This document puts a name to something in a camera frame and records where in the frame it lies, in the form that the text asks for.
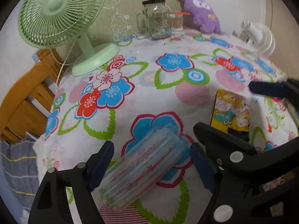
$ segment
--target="yellow stripe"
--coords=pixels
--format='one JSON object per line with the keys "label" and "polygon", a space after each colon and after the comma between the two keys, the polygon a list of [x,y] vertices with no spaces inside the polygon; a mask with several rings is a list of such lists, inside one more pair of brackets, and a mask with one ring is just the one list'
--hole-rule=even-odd
{"label": "yellow stripe", "polygon": [[22,192],[22,191],[16,191],[14,189],[11,189],[13,192],[16,192],[17,194],[25,194],[25,195],[30,195],[30,196],[35,196],[35,194],[31,194],[31,193],[25,193],[25,192]]}
{"label": "yellow stripe", "polygon": [[1,155],[8,161],[20,161],[20,160],[23,160],[23,159],[31,159],[31,158],[37,158],[36,156],[22,156],[20,158],[17,158],[17,159],[8,159],[7,156],[5,156],[2,152],[1,152]]}

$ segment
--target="purple plush toy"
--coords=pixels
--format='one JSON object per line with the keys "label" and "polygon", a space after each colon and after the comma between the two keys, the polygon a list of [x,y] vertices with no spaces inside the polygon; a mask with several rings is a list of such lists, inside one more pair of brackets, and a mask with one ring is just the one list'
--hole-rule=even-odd
{"label": "purple plush toy", "polygon": [[183,0],[185,9],[192,15],[193,22],[205,34],[221,34],[220,23],[214,11],[204,0]]}

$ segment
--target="green patterned wallpaper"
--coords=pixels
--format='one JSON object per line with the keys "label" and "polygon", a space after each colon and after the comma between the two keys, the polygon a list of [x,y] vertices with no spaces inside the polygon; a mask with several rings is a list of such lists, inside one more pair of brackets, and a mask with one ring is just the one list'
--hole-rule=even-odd
{"label": "green patterned wallpaper", "polygon": [[[132,34],[140,33],[136,24],[136,15],[143,9],[142,1],[145,0],[105,0],[99,16],[87,29],[93,47],[102,43],[120,41]],[[178,1],[166,0],[166,2],[173,12],[180,11]],[[71,45],[72,43],[57,49],[62,58],[67,55]],[[76,43],[68,61],[74,61],[81,53]]]}

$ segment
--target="green fan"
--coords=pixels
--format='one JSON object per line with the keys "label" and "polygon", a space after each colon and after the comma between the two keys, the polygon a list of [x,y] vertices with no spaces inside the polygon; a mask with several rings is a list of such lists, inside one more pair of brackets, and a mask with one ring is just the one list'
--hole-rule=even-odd
{"label": "green fan", "polygon": [[38,48],[51,49],[78,39],[83,55],[72,68],[84,75],[107,63],[118,52],[112,43],[92,47],[86,29],[96,19],[104,0],[24,0],[18,19],[22,39]]}

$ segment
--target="white fan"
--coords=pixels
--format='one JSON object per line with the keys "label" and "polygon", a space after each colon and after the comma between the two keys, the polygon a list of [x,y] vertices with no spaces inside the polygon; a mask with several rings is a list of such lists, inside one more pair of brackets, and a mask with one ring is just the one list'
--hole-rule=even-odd
{"label": "white fan", "polygon": [[251,23],[244,20],[241,23],[243,33],[253,41],[252,47],[269,57],[275,49],[275,38],[271,30],[261,23]]}

